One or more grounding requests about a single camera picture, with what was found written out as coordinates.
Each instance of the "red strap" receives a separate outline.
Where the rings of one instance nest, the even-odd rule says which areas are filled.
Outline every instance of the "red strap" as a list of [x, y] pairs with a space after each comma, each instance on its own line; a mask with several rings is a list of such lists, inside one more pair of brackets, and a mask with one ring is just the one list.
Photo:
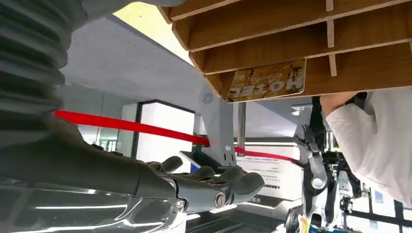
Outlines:
[[291, 161], [295, 162], [296, 160], [293, 158], [289, 158], [286, 156], [282, 155], [277, 155], [277, 154], [269, 154], [269, 153], [262, 153], [262, 152], [255, 152], [255, 151], [248, 151], [241, 149], [239, 147], [235, 147], [235, 152], [237, 153], [242, 153], [246, 156], [252, 156], [252, 157], [263, 157], [263, 158], [271, 158], [271, 159], [280, 159], [280, 160], [286, 160], [286, 161]]
[[[163, 128], [152, 126], [152, 125], [145, 125], [145, 124], [141, 124], [137, 122], [113, 119], [113, 118], [103, 117], [103, 116], [95, 116], [95, 115], [84, 114], [84, 113], [74, 113], [74, 112], [68, 112], [68, 111], [55, 111], [55, 115], [73, 124], [92, 125], [92, 126], [100, 126], [100, 127], [113, 128], [113, 129], [119, 129], [119, 130], [130, 130], [130, 131], [140, 132], [140, 133], [150, 133], [150, 134], [155, 134], [159, 136], [189, 141], [194, 144], [204, 145], [207, 147], [210, 146], [209, 140], [207, 140], [206, 138], [194, 136], [191, 134], [181, 133], [181, 132], [177, 132], [173, 130], [167, 130], [167, 129], [163, 129]], [[289, 158], [289, 157], [285, 157], [285, 156], [281, 156], [277, 154], [247, 151], [247, 150], [244, 150], [238, 147], [235, 147], [235, 152], [243, 153], [246, 156], [280, 159], [280, 160], [291, 161], [293, 163], [297, 162], [297, 160]]]

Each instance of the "robotic hand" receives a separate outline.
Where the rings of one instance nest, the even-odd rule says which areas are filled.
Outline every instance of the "robotic hand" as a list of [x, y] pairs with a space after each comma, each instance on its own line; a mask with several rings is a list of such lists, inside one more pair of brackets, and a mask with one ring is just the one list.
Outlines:
[[293, 137], [296, 144], [306, 149], [310, 170], [313, 174], [311, 185], [314, 189], [323, 190], [327, 183], [327, 174], [322, 159], [322, 153], [315, 140], [315, 134], [308, 125], [303, 125], [304, 138], [295, 135]]
[[191, 174], [170, 174], [182, 164], [182, 160], [177, 156], [163, 163], [148, 163], [159, 177], [175, 187], [176, 197], [182, 201], [187, 213], [209, 211], [248, 201], [264, 185], [259, 174], [245, 174], [238, 166], [228, 168], [219, 177], [215, 176], [214, 170], [208, 166], [203, 166]]

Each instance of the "person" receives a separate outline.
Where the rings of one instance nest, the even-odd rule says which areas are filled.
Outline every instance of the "person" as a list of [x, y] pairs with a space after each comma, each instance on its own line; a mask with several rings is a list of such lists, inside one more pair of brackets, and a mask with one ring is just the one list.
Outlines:
[[345, 103], [357, 92], [320, 97], [325, 114], [354, 175], [397, 201], [412, 204], [412, 90], [367, 93], [364, 109]]

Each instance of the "human hand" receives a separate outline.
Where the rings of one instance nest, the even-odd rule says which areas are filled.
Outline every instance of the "human hand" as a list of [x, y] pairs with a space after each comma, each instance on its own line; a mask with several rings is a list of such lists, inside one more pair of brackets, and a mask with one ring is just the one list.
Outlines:
[[345, 102], [353, 98], [357, 93], [359, 92], [349, 91], [321, 96], [320, 102], [322, 105], [322, 110], [325, 113], [325, 116], [327, 117], [333, 111], [343, 106]]

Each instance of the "metal pole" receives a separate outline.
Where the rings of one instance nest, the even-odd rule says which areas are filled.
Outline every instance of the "metal pole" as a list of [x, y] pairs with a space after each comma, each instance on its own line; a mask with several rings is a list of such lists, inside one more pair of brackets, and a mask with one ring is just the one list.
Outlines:
[[[246, 129], [246, 102], [239, 103], [238, 109], [238, 147], [244, 149]], [[238, 153], [238, 156], [244, 156], [243, 153]]]

